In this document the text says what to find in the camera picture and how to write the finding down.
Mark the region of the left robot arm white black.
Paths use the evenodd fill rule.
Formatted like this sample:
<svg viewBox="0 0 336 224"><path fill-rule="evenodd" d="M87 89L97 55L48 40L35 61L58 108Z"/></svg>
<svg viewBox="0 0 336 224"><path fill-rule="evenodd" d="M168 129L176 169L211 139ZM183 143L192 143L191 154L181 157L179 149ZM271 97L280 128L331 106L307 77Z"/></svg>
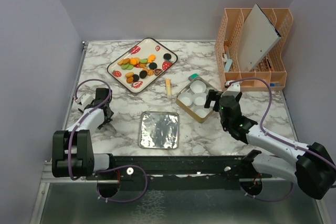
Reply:
<svg viewBox="0 0 336 224"><path fill-rule="evenodd" d="M66 130L56 131L53 136L52 174L54 177L69 177L76 180L98 172L104 179L115 175L116 166L109 154L94 154L92 134L112 121L113 112L109 103L112 91L97 88L95 98L88 103L82 116Z"/></svg>

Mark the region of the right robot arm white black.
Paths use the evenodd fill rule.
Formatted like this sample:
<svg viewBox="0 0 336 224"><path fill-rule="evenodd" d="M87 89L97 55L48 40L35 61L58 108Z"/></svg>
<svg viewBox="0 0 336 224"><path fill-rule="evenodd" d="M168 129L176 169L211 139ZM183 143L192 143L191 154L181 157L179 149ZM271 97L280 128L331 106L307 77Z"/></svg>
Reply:
<svg viewBox="0 0 336 224"><path fill-rule="evenodd" d="M335 163L320 143L307 145L269 132L244 116L240 108L241 92L209 90L204 107L214 103L223 130L245 144L263 148L271 155L252 151L241 164L246 177L269 174L295 183L309 197L322 199L335 188Z"/></svg>

